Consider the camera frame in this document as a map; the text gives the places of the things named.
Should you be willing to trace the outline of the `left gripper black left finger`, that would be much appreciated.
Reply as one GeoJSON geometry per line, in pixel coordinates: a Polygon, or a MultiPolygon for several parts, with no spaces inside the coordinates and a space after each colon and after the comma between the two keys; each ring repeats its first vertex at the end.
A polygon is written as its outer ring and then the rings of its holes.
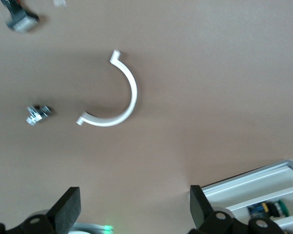
{"type": "Polygon", "coordinates": [[[67,234],[81,213],[79,187],[70,187],[46,214],[36,214],[7,230],[0,223],[0,234],[67,234]]]}

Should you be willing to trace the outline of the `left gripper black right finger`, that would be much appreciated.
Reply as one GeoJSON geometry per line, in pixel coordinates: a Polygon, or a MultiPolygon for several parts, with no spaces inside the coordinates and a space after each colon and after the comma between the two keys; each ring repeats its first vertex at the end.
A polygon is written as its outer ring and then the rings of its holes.
{"type": "Polygon", "coordinates": [[[195,229],[190,234],[282,234],[267,218],[252,218],[244,224],[223,211],[215,211],[199,185],[190,187],[190,213],[195,229]]]}

